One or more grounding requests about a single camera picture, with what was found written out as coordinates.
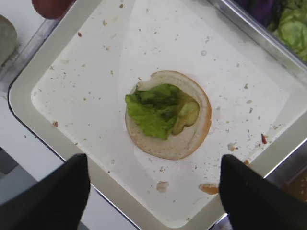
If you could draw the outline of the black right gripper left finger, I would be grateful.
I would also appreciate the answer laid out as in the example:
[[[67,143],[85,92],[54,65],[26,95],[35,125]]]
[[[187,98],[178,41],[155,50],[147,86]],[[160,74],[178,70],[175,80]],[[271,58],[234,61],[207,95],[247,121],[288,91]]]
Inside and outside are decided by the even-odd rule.
[[[88,160],[75,154],[0,206],[2,230],[76,230],[90,193]]]

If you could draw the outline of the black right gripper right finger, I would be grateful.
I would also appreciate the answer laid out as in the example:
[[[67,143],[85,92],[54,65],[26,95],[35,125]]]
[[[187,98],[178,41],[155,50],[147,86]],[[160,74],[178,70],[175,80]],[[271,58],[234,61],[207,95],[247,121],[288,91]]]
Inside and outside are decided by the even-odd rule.
[[[305,230],[307,205],[282,191],[233,155],[222,156],[222,206],[234,230]]]

